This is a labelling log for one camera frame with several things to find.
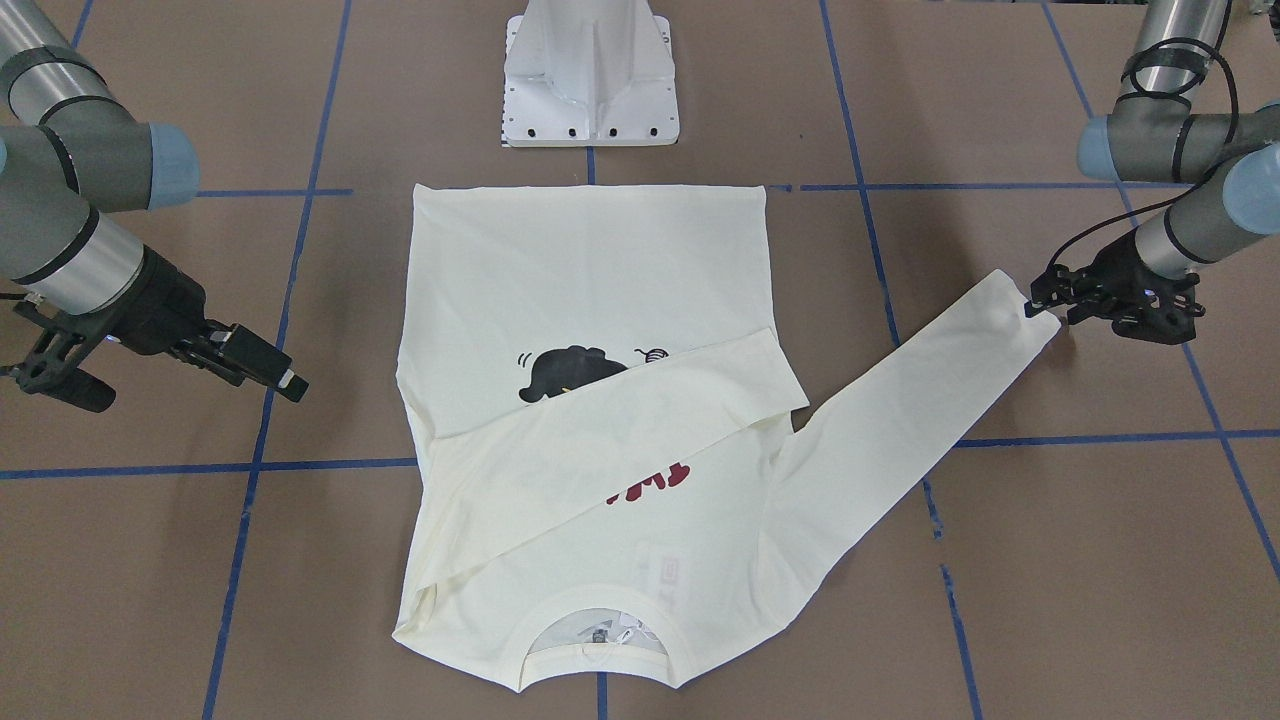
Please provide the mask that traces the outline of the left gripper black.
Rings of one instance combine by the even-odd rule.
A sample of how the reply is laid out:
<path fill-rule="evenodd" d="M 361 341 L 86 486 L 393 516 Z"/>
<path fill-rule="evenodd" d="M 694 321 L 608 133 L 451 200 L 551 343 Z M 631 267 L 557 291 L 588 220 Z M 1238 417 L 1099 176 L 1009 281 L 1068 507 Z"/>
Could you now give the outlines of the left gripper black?
<path fill-rule="evenodd" d="M 1030 283 L 1023 314 L 1032 319 L 1048 313 L 1071 325 L 1089 318 L 1129 325 L 1165 325 L 1161 310 L 1148 291 L 1161 299 L 1155 273 L 1137 250 L 1137 237 L 1125 234 L 1097 252 L 1094 260 L 1074 272 L 1062 264 L 1047 266 Z"/>

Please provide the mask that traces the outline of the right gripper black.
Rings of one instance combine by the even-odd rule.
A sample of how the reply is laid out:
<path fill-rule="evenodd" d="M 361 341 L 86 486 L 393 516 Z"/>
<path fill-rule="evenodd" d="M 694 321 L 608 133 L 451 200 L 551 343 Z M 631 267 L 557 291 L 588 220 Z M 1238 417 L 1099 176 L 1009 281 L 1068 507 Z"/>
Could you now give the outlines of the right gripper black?
<path fill-rule="evenodd" d="M 251 380 L 300 402 L 308 382 L 293 370 L 292 357 L 248 328 L 207 318 L 205 304 L 198 282 L 143 246 L 136 278 L 106 309 L 101 336 L 134 354 L 165 354 L 230 386 Z M 221 332 L 219 346 L 212 337 Z"/>

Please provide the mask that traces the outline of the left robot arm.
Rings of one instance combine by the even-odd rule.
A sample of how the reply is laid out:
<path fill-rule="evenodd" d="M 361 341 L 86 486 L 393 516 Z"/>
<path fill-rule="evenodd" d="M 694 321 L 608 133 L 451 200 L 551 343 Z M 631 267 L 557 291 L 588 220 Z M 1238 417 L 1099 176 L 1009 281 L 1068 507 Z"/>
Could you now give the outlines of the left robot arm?
<path fill-rule="evenodd" d="M 1082 131 L 1076 164 L 1088 177 L 1184 184 L 1144 208 L 1146 220 L 1073 270 L 1052 258 L 1030 284 L 1027 316 L 1066 307 L 1068 322 L 1108 322 L 1125 338 L 1181 345 L 1204 307 L 1201 269 L 1274 237 L 1279 228 L 1279 109 L 1198 114 L 1212 67 L 1233 72 L 1221 46 L 1229 1 L 1152 1 L 1114 109 Z"/>

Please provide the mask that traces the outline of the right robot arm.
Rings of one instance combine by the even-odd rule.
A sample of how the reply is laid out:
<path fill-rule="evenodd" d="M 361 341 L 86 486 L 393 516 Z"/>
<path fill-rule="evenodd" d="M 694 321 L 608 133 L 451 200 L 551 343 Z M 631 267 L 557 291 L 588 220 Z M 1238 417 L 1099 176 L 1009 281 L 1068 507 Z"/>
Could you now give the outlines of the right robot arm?
<path fill-rule="evenodd" d="M 113 338 L 302 400 L 308 384 L 287 354 L 209 318 L 204 287 L 113 218 L 196 196 L 186 133 L 134 119 L 36 3 L 3 3 L 1 45 L 3 104 L 15 117 L 3 128 L 3 278 L 22 290 L 15 313 L 41 329 L 3 374 L 28 395 L 101 413 L 115 391 L 82 364 Z"/>

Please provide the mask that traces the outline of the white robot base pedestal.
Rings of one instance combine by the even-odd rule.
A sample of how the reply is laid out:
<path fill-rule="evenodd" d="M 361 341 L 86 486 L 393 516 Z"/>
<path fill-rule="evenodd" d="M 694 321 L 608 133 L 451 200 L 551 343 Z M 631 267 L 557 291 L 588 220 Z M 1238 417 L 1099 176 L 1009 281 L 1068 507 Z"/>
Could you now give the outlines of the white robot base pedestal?
<path fill-rule="evenodd" d="M 671 26 L 648 1 L 530 1 L 504 40 L 506 147 L 678 141 Z"/>

